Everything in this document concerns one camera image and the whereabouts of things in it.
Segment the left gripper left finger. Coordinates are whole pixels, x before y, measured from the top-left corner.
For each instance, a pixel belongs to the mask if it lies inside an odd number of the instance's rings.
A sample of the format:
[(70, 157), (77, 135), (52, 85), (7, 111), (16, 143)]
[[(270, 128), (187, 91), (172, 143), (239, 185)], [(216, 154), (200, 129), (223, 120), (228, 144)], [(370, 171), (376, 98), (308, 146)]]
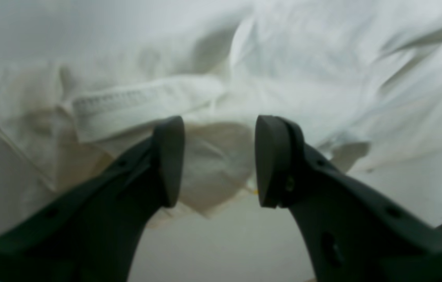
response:
[(180, 116), (105, 171), (0, 235), (0, 282), (126, 282), (148, 221), (178, 202)]

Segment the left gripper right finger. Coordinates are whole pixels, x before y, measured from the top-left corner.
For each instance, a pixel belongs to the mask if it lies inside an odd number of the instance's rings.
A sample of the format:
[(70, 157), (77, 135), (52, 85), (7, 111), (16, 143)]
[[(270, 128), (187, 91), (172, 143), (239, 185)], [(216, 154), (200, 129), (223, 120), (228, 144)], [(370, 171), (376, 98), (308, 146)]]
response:
[(258, 116), (255, 162), (261, 207), (289, 210), (318, 282), (442, 282), (442, 226), (339, 171), (298, 124)]

